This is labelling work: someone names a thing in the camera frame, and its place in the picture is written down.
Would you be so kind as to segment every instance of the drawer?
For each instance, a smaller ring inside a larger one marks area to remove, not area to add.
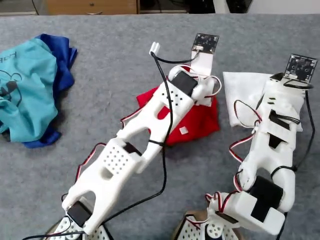
[[[47,0],[51,15],[137,14],[137,0]]]

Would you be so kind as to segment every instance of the white cloth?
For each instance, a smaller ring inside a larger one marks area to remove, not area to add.
[[[253,109],[256,109],[258,101],[262,96],[265,83],[272,75],[273,74],[257,72],[223,72],[226,106],[231,127],[236,125],[241,126],[240,120],[247,126],[254,125],[257,116],[253,111],[238,102],[236,109],[239,120],[235,114],[234,102],[241,100]],[[301,123],[298,125],[297,131],[302,131]]]

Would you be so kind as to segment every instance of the gray carpet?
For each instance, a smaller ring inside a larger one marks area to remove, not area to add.
[[[74,182],[77,165],[97,142],[106,142],[121,127],[119,119],[137,108],[135,96],[161,83],[148,55],[153,41],[166,59],[185,59],[196,33],[220,35],[213,73],[282,72],[291,53],[320,58],[320,15],[139,15],[28,16],[0,18],[0,51],[41,33],[62,35],[79,49],[72,68],[74,86],[61,100],[54,145],[27,149],[1,140],[0,239],[19,240],[44,233],[63,216],[60,196]],[[310,91],[315,125],[320,124],[320,66]],[[221,131],[167,151],[165,192],[109,222],[116,240],[167,240],[187,210],[206,206],[204,193],[233,190],[238,163],[228,146],[248,129],[230,128],[223,91],[218,95]],[[297,134],[294,160],[303,156],[311,134],[307,110],[304,131]],[[133,140],[144,150],[147,134]],[[320,237],[320,137],[316,135],[308,161],[296,174],[296,200],[288,215],[284,240]],[[245,156],[249,146],[237,149]],[[158,191],[163,181],[160,156],[123,189],[114,211]],[[244,232],[247,239],[275,239]]]

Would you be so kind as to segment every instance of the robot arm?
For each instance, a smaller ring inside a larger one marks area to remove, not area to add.
[[[150,51],[157,54],[158,50],[159,44],[153,43]],[[115,138],[110,139],[98,158],[80,175],[69,189],[68,195],[62,202],[62,208],[68,214],[82,195],[87,192],[95,194],[92,215],[85,219],[83,224],[79,224],[87,235],[97,229],[110,213],[130,176],[141,173],[160,152],[170,125],[172,124],[170,129],[172,131],[189,110],[204,99],[210,87],[212,93],[214,87],[212,81],[213,79],[201,77],[196,80],[182,67],[174,67],[166,81],[168,89],[163,82],[151,100],[123,129],[118,131]],[[169,100],[172,106],[172,119],[170,114],[163,119],[158,119],[158,113],[163,108],[169,108]],[[150,130],[150,140],[146,150],[140,153],[130,144],[130,139],[144,129]]]
[[[265,83],[256,107],[260,120],[253,130],[249,154],[236,175],[240,191],[217,193],[219,197],[213,197],[208,208],[211,220],[272,235],[280,232],[284,213],[295,201],[297,169],[293,166],[293,151],[299,113],[305,91],[311,88],[309,81],[316,63],[316,59],[292,55],[286,73],[276,74]],[[292,73],[292,69],[302,71]],[[309,74],[302,77],[301,72]],[[270,173],[272,181],[257,176],[260,168]]]

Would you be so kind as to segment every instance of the blue cloth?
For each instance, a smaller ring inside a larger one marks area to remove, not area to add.
[[[53,99],[57,60],[40,39],[0,53],[0,133],[12,142],[40,139],[58,113]]]
[[[57,70],[52,86],[53,99],[56,102],[60,92],[70,88],[75,82],[70,73],[70,68],[77,56],[77,49],[69,47],[69,39],[66,37],[41,34],[36,38],[42,40],[56,58]],[[53,144],[60,136],[61,133],[49,125],[40,139],[23,144],[27,148],[45,147]]]

